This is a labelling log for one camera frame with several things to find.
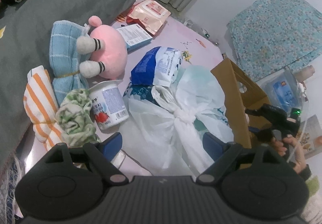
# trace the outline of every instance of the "white plastic bag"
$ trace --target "white plastic bag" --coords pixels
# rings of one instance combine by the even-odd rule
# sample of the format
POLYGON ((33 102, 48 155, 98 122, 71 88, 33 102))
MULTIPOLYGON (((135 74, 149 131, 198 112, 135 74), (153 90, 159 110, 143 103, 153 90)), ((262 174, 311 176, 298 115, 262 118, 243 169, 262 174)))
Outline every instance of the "white plastic bag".
POLYGON ((222 141, 233 141, 218 111, 224 110, 222 88, 208 70, 190 66, 170 90, 154 86, 151 93, 160 107, 138 96, 124 97, 130 119, 120 127, 123 149, 154 175, 198 176, 213 160, 202 147, 194 120, 222 141))
POLYGON ((140 100, 138 95, 123 99, 130 117, 119 129, 122 149, 153 175, 193 176, 175 148, 171 114, 147 100, 140 100))

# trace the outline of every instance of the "rubber band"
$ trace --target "rubber band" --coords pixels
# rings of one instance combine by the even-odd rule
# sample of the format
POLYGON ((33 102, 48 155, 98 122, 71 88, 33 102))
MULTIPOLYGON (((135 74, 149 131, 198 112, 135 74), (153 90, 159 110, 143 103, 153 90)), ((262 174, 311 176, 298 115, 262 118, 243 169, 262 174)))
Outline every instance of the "rubber band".
POLYGON ((45 121, 45 122, 39 122, 39 123, 36 123, 36 124, 55 124, 56 123, 56 121, 45 121))
POLYGON ((77 74, 79 74, 79 73, 80 73, 80 71, 78 70, 78 71, 76 71, 76 72, 68 73, 68 74, 65 74, 65 75, 61 75, 61 76, 58 76, 58 77, 56 77, 56 78, 57 78, 57 79, 61 79, 61 78, 69 77, 69 76, 74 76, 74 75, 77 75, 77 74))

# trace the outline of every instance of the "blue towel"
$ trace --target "blue towel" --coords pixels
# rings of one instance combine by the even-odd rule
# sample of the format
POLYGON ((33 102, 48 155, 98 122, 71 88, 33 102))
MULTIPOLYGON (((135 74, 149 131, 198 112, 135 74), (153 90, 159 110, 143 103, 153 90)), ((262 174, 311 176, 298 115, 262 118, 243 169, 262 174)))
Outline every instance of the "blue towel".
POLYGON ((82 27, 66 20, 56 21, 53 24, 49 62, 55 76, 53 89, 59 106, 67 93, 73 89, 88 89, 87 80, 80 73, 66 76, 78 72, 79 64, 91 56, 91 54, 78 55, 76 49, 77 38, 88 36, 88 30, 89 26, 82 27))

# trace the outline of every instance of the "pink plush toy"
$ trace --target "pink plush toy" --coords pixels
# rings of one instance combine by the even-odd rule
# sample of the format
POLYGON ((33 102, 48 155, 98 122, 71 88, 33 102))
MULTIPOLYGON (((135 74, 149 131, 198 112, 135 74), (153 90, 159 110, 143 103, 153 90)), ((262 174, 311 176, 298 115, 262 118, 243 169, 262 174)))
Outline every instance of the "pink plush toy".
POLYGON ((125 70, 128 60, 126 43, 122 35, 108 25, 102 25, 97 16, 88 20, 89 25, 96 27, 89 37, 79 37, 76 41, 79 54, 91 53, 90 60, 79 66, 85 78, 100 75, 103 78, 116 80, 125 70))

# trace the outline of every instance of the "wet wipes pack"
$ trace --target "wet wipes pack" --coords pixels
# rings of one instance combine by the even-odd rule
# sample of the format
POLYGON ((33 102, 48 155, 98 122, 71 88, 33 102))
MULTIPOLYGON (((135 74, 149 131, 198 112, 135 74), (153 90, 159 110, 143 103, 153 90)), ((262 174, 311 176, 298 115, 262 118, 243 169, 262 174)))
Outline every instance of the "wet wipes pack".
POLYGON ((181 51, 156 47, 148 51, 131 71, 132 85, 169 87, 177 78, 182 63, 181 51))

